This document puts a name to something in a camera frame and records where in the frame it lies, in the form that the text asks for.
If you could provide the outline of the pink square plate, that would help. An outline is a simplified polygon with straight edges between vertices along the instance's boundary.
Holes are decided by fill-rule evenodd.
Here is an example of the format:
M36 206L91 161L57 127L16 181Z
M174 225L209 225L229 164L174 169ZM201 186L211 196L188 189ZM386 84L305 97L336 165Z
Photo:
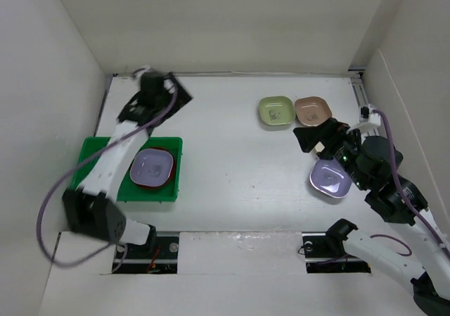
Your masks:
M306 127L318 126L333 116L328 103L317 96L296 100L294 102L294 109L297 119Z

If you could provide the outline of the green square plate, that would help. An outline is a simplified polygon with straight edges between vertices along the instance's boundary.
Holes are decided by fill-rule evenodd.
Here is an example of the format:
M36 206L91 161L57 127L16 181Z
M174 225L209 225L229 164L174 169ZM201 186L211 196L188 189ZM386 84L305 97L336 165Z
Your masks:
M259 101L259 116L268 126L289 125L296 114L292 101L286 96L268 96Z

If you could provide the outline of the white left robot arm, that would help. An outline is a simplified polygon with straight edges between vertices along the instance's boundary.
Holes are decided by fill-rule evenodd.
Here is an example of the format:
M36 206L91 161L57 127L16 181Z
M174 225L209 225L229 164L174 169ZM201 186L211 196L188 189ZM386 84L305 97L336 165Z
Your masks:
M138 91L117 116L105 148L83 161L96 163L62 201L69 230L109 244L132 244L141 257L156 251L155 228L126 218L117 206L120 185L153 130L183 108L192 96L171 72L141 69L134 76Z

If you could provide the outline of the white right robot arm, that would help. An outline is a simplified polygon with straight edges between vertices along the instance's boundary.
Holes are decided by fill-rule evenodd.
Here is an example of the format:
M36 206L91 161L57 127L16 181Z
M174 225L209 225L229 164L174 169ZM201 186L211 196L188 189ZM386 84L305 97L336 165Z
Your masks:
M373 273L402 288L425 315L448 315L449 257L441 249L449 247L449 241L429 209L421 210L429 224L425 226L404 203L392 179L387 138L365 137L338 120L295 127L292 133L288 155L296 163L291 170L299 192L281 229L326 232L341 219L352 223L355 229L325 238L329 253L339 261L345 254L364 261ZM335 200L311 186L317 144L326 148L326 159L342 161L351 174L346 197Z

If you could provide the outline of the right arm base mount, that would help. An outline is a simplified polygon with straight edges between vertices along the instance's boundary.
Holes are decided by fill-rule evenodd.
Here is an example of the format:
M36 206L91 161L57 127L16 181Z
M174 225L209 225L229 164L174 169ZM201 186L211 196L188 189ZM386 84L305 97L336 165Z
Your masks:
M302 233L297 250L308 274L371 273L370 265L333 245L325 232Z

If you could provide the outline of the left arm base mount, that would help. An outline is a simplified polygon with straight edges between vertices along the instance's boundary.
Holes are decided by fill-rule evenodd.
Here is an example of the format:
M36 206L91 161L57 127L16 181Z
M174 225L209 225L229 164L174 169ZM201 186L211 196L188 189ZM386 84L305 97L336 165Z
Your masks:
M112 261L113 274L176 274L178 269L179 232L157 232L154 250L148 252L129 244L124 251L118 247Z

